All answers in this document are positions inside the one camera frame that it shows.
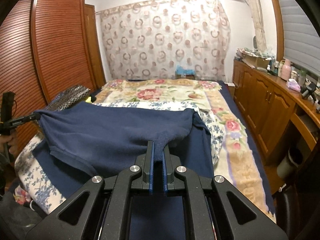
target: pink thermos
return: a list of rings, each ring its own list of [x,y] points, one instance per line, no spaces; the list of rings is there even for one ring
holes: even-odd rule
[[[291,77],[291,62],[290,60],[286,59],[281,69],[281,78],[284,79],[285,81],[288,81],[290,77]]]

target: silver screw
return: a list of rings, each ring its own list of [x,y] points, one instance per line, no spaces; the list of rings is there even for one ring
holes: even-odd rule
[[[224,177],[222,177],[221,175],[215,176],[214,180],[218,183],[222,183],[224,182]]]
[[[187,168],[185,166],[178,166],[177,171],[183,173],[187,171]]]
[[[140,170],[140,167],[138,165],[132,165],[130,167],[130,171],[133,171],[133,172],[137,172]]]
[[[100,181],[102,181],[102,178],[100,176],[94,176],[92,178],[93,183],[99,183]]]

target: window blind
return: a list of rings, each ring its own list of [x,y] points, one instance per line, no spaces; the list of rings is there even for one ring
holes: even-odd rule
[[[320,76],[320,38],[295,0],[279,0],[284,29],[284,58]]]

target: white trash bin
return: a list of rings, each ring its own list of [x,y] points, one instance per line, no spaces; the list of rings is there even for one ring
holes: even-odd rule
[[[296,147],[290,147],[287,155],[277,167],[277,174],[281,179],[287,178],[302,163],[303,157]]]

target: curtain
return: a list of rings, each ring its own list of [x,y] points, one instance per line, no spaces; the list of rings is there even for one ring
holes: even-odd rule
[[[225,80],[230,25],[219,0],[150,0],[98,14],[113,79],[175,78],[181,66]]]
[[[264,52],[267,48],[266,37],[263,27],[262,10],[260,0],[246,0],[251,11],[255,34],[257,38],[258,51]]]

